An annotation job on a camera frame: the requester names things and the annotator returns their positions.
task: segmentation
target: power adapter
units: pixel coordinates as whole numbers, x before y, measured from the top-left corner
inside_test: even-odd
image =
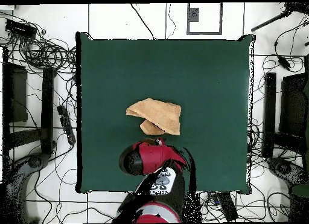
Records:
[[[277,56],[277,57],[278,57],[278,62],[280,63],[280,65],[289,71],[291,68],[291,64],[287,61],[287,59],[282,56]]]
[[[15,35],[28,37],[30,39],[36,38],[37,28],[34,28],[28,24],[22,24],[13,20],[7,19],[5,25],[5,31],[11,32]]]

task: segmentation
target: black monitor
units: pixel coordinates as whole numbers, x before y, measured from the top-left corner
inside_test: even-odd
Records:
[[[11,101],[11,108],[13,113],[11,114],[10,122],[26,122],[28,119],[28,112],[22,105],[27,104],[27,78],[28,73],[26,67],[20,66],[14,63],[6,63],[8,69],[8,75],[11,79],[12,87],[11,94],[13,99]]]
[[[308,115],[308,97],[305,91],[307,83],[307,72],[283,78],[280,132],[299,137],[305,136]]]

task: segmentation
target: green mat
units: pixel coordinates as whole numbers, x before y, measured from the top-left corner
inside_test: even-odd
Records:
[[[126,109],[146,98],[181,106],[180,136],[196,162],[197,189],[247,190],[249,48],[228,40],[93,40],[77,33],[81,132],[77,190],[133,191],[142,176],[118,166],[121,152],[147,136]],[[185,173],[185,185],[189,173]]]

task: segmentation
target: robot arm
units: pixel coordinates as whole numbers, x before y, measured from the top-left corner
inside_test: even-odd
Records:
[[[181,222],[186,160],[162,138],[128,147],[119,159],[120,169],[130,175],[146,175],[134,193],[118,208],[113,223]]]

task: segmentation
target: folded cloth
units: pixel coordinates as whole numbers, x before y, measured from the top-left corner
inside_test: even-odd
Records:
[[[140,128],[147,135],[180,135],[180,113],[179,105],[151,98],[139,101],[126,110],[127,115],[145,118]]]

